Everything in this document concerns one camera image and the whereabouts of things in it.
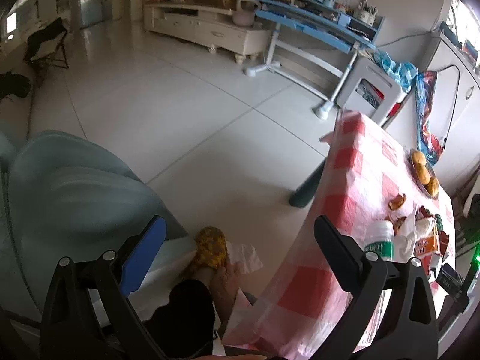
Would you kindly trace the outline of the clear plastic bottle green label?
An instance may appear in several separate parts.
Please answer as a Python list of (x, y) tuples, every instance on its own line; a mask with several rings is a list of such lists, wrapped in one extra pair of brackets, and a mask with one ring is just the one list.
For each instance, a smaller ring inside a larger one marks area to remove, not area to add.
[(394, 227), (389, 220), (378, 220), (368, 225), (364, 237), (364, 252), (374, 252), (384, 261), (394, 257)]

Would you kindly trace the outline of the white tissue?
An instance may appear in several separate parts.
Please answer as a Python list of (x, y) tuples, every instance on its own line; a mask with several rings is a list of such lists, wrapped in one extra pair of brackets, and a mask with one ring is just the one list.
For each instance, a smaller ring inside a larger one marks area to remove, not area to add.
[(393, 238), (393, 258), (397, 263), (406, 263), (413, 256), (416, 244), (416, 211), (408, 215)]

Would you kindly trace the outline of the red white checkered tablecloth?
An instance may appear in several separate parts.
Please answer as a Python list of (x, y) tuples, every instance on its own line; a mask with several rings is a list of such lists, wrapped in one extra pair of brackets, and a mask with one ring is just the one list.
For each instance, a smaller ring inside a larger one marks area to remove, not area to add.
[[(452, 201), (441, 190), (436, 200), (416, 185), (408, 152), (360, 112), (343, 111), (334, 131), (315, 199), (272, 280), (256, 303), (238, 295), (222, 343), (285, 359), (308, 359), (345, 312), (351, 295), (338, 284), (314, 237), (314, 222), (326, 215), (358, 244), (372, 222), (410, 215), (424, 206), (440, 214), (445, 232), (455, 235)], [(407, 199), (397, 211), (388, 203)]]

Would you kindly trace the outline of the teal sofa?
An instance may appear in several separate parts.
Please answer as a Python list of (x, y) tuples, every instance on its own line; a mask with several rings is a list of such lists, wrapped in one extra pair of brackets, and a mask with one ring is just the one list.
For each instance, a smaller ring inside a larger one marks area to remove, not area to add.
[(118, 250), (154, 216), (168, 240), (187, 235), (160, 197), (119, 158), (59, 131), (23, 146), (1, 135), (1, 308), (36, 322), (57, 262)]

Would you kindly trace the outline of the yellow mango right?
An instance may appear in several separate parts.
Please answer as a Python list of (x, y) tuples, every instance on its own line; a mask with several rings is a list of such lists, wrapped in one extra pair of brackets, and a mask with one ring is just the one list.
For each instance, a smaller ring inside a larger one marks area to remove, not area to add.
[(430, 182), (425, 186), (431, 197), (437, 197), (439, 193), (439, 180), (432, 176)]

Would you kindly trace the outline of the yellow mango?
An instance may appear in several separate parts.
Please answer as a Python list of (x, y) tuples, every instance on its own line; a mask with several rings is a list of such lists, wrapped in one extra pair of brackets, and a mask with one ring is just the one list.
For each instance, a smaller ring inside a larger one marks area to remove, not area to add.
[(420, 164), (414, 165), (416, 177), (422, 185), (427, 185), (430, 182), (431, 174), (426, 166)]
[(432, 176), (430, 182), (425, 186), (431, 197), (437, 197), (439, 193), (439, 180)]
[(421, 151), (411, 150), (410, 157), (414, 165), (416, 164), (420, 164), (422, 166), (426, 165), (426, 157)]

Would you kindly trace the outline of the yellow mango middle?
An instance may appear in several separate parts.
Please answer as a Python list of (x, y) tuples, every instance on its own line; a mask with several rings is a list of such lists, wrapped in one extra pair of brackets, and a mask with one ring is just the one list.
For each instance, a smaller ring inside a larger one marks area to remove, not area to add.
[(416, 177), (422, 185), (427, 185), (430, 182), (431, 174), (426, 166), (420, 164), (414, 165)]

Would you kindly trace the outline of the dark fruit bowl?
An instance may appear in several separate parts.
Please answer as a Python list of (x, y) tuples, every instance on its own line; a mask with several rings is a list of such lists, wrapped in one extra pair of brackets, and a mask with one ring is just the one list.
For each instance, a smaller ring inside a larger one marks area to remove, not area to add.
[(440, 185), (433, 167), (427, 161), (425, 155), (419, 150), (411, 149), (409, 157), (413, 176), (418, 188), (425, 196), (437, 199)]

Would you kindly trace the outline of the yellow mango left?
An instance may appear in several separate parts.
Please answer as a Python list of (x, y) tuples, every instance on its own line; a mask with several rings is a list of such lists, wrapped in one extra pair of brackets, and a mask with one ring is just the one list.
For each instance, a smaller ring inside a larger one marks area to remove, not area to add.
[(426, 157), (421, 151), (411, 150), (410, 157), (414, 165), (416, 164), (420, 164), (422, 166), (426, 165)]

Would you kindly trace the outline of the colourful hanging bag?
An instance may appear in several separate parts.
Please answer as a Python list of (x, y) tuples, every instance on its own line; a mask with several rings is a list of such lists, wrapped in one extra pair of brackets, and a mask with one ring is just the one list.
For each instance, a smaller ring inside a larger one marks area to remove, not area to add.
[(430, 130), (437, 78), (438, 73), (433, 71), (422, 72), (415, 78), (416, 148), (431, 166), (437, 164), (444, 151), (443, 144)]

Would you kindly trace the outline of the white plastic stool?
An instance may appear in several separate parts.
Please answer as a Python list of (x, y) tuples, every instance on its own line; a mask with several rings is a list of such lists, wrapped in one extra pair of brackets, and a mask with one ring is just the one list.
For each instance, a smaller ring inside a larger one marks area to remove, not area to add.
[(359, 111), (383, 126), (406, 93), (383, 69), (367, 58), (359, 58), (336, 98), (342, 109)]

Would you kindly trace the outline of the blue crumpled cloth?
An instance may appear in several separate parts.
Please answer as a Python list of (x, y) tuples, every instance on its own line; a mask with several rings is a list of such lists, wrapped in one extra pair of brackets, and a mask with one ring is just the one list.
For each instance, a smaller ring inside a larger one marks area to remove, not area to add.
[(373, 60), (377, 63), (385, 74), (394, 80), (402, 91), (406, 94), (410, 92), (413, 80), (418, 74), (418, 68), (412, 63), (400, 63), (394, 61), (388, 53), (382, 50), (376, 50), (373, 54)]

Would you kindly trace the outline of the white storage cabinet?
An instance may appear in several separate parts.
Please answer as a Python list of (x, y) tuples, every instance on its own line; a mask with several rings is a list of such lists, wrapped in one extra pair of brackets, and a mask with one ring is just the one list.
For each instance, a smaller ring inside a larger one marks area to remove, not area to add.
[(441, 185), (452, 194), (479, 165), (479, 78), (442, 33), (432, 36), (429, 51), (425, 68), (438, 73), (430, 131), (446, 143), (434, 169)]

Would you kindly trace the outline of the blue study desk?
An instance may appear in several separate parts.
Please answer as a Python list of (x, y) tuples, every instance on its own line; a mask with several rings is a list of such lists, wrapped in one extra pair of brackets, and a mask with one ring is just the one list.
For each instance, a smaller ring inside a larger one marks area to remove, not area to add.
[[(313, 112), (319, 119), (328, 119), (329, 113), (333, 105), (335, 105), (335, 100), (352, 71), (360, 52), (365, 50), (374, 51), (376, 49), (374, 43), (369, 40), (368, 37), (361, 36), (354, 28), (350, 29), (349, 27), (342, 26), (335, 21), (316, 15), (309, 10), (296, 7), (294, 4), (277, 0), (257, 1), (260, 4), (260, 8), (256, 10), (256, 16), (273, 23), (274, 30), (272, 31), (264, 62), (255, 67), (245, 68), (244, 74), (247, 77), (256, 77), (261, 72), (270, 71), (294, 82), (320, 99), (320, 103), (313, 108)], [(327, 46), (349, 55), (350, 60), (344, 69), (339, 69), (323, 58), (282, 41), (280, 39), (280, 33), (283, 28), (294, 30), (297, 33), (321, 41)], [(333, 92), (331, 94), (324, 94), (307, 82), (289, 74), (281, 66), (281, 63), (274, 59), (274, 53), (278, 49), (286, 50), (289, 53), (301, 57), (337, 77), (338, 82)]]

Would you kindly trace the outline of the black folding chair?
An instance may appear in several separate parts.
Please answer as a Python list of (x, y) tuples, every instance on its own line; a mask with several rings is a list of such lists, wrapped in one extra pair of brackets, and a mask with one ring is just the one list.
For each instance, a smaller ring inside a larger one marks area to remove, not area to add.
[(64, 45), (67, 35), (68, 29), (63, 19), (54, 19), (28, 37), (24, 62), (32, 68), (45, 64), (47, 67), (69, 69)]

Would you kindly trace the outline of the pen holder cup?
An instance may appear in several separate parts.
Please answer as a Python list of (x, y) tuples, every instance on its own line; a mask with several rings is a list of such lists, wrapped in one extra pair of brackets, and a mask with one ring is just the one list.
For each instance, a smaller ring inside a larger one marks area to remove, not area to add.
[(369, 0), (360, 0), (354, 11), (354, 17), (369, 26), (374, 26), (377, 13), (377, 7), (371, 4)]

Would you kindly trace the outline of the cream TV cabinet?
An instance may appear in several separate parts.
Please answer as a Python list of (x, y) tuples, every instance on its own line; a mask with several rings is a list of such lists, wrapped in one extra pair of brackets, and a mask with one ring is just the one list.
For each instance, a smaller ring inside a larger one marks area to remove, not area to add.
[(230, 9), (193, 3), (145, 4), (143, 24), (150, 32), (198, 44), (212, 54), (227, 50), (239, 65), (259, 57), (268, 48), (271, 37), (271, 31), (259, 22), (250, 27), (237, 26)]

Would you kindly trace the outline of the pink kettle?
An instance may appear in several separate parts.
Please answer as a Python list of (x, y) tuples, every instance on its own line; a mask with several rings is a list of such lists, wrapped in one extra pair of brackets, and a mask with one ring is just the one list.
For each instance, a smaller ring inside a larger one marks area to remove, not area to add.
[(233, 23), (239, 27), (252, 27), (255, 23), (256, 11), (260, 8), (261, 3), (257, 0), (237, 0)]

